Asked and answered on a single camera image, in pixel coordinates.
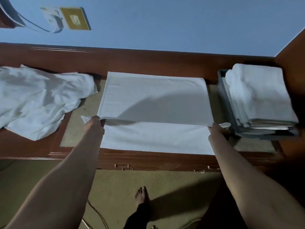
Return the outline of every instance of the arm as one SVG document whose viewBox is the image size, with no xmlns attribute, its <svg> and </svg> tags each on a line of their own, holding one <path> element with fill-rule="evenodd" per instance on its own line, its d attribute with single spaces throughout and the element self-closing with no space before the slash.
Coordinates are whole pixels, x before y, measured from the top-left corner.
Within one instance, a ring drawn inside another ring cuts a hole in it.
<svg viewBox="0 0 305 229">
<path fill-rule="evenodd" d="M 280 184 L 254 168 L 216 123 L 209 141 L 226 184 L 249 228 L 305 228 L 305 210 Z"/>
<path fill-rule="evenodd" d="M 6 228 L 78 228 L 104 135 L 97 116 L 85 129 L 78 145 L 38 182 Z"/>
</svg>

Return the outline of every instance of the bare foot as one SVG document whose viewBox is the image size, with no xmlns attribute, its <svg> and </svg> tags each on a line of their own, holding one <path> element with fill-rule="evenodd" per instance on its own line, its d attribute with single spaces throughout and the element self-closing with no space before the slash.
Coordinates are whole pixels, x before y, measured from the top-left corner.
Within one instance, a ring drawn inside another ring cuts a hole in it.
<svg viewBox="0 0 305 229">
<path fill-rule="evenodd" d="M 146 187 L 140 187 L 135 194 L 135 202 L 138 205 L 149 201 Z"/>
</svg>

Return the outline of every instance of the wall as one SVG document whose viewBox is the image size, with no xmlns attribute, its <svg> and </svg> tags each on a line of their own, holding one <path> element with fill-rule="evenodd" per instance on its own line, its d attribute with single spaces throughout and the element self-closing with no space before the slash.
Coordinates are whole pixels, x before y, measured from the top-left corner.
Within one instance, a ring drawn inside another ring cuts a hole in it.
<svg viewBox="0 0 305 229">
<path fill-rule="evenodd" d="M 91 31 L 0 29 L 0 42 L 275 56 L 305 26 L 305 0 L 10 0 L 48 28 L 40 6 L 83 7 Z"/>
</svg>

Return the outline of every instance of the gold switch plate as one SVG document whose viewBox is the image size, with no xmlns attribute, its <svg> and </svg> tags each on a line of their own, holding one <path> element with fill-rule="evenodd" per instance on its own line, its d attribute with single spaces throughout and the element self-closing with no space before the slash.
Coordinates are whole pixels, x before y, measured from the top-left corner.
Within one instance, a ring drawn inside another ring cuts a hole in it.
<svg viewBox="0 0 305 229">
<path fill-rule="evenodd" d="M 91 30 L 86 14 L 81 7 L 60 7 L 61 12 L 71 30 Z"/>
</svg>

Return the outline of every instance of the person's right arm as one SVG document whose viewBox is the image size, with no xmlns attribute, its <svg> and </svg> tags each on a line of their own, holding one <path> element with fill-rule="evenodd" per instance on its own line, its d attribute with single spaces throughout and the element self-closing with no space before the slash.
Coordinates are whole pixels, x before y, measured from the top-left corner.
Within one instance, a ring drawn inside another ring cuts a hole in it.
<svg viewBox="0 0 305 229">
<path fill-rule="evenodd" d="M 254 168 L 214 123 L 209 141 L 238 209 L 249 228 L 305 228 L 305 209 L 280 184 Z"/>
</svg>

